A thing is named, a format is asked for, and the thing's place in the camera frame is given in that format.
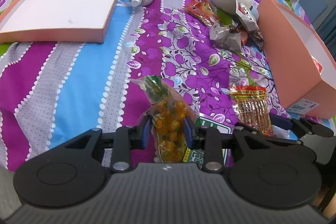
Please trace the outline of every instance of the bed sheet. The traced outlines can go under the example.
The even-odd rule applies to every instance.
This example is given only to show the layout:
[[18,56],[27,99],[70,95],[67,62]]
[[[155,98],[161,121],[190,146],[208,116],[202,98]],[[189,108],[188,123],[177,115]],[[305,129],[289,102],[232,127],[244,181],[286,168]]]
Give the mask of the bed sheet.
[[[0,10],[11,1],[0,0]],[[90,13],[96,1],[87,0],[83,9]],[[106,133],[135,124],[150,105],[129,78],[144,75],[161,75],[196,112],[233,124],[238,119],[225,94],[229,83],[256,82],[268,90],[270,111],[288,117],[265,56],[253,46],[242,53],[214,48],[208,28],[183,12],[189,1],[154,0],[132,8],[129,0],[118,0],[103,44],[0,45],[0,164],[15,171],[90,128]],[[308,20],[295,0],[278,1]],[[318,121],[335,129],[332,120]],[[103,165],[110,157],[106,150]],[[133,163],[154,157],[153,139],[146,150],[132,151]]]

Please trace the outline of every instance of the white sticker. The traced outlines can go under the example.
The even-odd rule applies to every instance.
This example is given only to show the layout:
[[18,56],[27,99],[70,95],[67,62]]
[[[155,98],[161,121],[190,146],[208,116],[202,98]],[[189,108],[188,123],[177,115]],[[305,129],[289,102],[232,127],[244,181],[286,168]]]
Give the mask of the white sticker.
[[300,115],[305,115],[307,112],[317,107],[319,103],[313,102],[311,100],[301,98],[295,104],[291,105],[286,110],[288,112],[293,112]]

